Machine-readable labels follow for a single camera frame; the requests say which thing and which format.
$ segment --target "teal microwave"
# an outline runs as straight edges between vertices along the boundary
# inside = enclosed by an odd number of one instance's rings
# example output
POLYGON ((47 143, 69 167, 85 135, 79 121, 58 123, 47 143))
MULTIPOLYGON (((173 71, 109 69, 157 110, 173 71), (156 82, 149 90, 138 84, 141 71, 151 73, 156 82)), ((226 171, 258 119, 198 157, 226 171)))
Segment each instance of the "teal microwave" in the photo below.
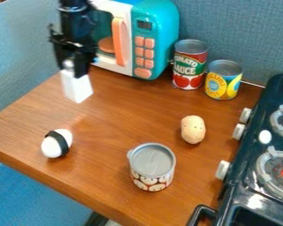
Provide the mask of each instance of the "teal microwave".
POLYGON ((139 79, 156 79, 172 60, 179 12, 170 0, 89 0, 95 7, 95 66, 139 79))

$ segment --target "gray wall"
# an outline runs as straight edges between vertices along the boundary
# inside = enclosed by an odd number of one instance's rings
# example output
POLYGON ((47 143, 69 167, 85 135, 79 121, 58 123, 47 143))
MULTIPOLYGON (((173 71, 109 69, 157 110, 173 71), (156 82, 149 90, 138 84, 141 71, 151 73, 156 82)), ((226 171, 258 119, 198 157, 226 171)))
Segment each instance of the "gray wall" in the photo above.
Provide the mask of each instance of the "gray wall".
POLYGON ((47 25, 57 0, 0 4, 0 110, 57 72, 47 25))
POLYGON ((180 9, 180 38, 205 41, 209 61, 225 58, 244 79, 265 84, 283 72, 283 0, 173 0, 180 9))

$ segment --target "stove handle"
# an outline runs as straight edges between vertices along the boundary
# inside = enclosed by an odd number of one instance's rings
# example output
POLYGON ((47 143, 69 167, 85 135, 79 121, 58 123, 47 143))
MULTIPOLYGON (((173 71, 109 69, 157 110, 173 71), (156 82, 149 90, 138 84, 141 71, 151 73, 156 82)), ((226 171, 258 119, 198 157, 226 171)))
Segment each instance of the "stove handle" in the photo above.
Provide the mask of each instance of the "stove handle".
POLYGON ((216 218, 216 214, 217 211, 215 209, 205 205, 198 205, 187 222, 187 226, 197 226, 203 217, 208 217, 209 219, 214 220, 216 218))

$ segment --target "can lid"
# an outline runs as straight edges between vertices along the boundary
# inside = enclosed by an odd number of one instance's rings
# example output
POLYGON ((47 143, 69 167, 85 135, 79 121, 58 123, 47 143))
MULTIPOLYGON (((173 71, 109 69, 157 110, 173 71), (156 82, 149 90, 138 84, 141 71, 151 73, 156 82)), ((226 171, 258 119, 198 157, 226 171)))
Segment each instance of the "can lid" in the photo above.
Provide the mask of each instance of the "can lid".
POLYGON ((146 177, 161 177, 173 170, 175 163, 171 149, 157 143, 138 146, 130 156, 132 168, 146 177))
POLYGON ((209 72, 225 76, 240 75, 242 73, 241 66, 231 60, 215 60, 209 63, 208 69, 209 72))
POLYGON ((208 51, 204 42, 196 39, 186 39, 175 43, 175 50, 179 53, 202 54, 208 51))

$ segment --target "tin can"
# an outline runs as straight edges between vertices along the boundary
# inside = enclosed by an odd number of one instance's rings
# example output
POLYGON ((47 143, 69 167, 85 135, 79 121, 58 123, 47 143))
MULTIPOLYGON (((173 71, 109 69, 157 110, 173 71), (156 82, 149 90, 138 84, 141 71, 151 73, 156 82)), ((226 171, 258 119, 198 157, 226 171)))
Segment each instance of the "tin can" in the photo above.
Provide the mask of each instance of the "tin can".
POLYGON ((232 100, 239 90, 242 68, 230 60, 216 60, 209 64, 205 93, 216 100, 232 100))
POLYGON ((186 39, 175 43, 173 84, 192 90, 203 83, 203 71, 208 47, 202 41, 186 39))
POLYGON ((130 176, 144 191, 162 191, 173 181, 176 158, 172 150, 157 143, 146 143, 127 153, 130 176))

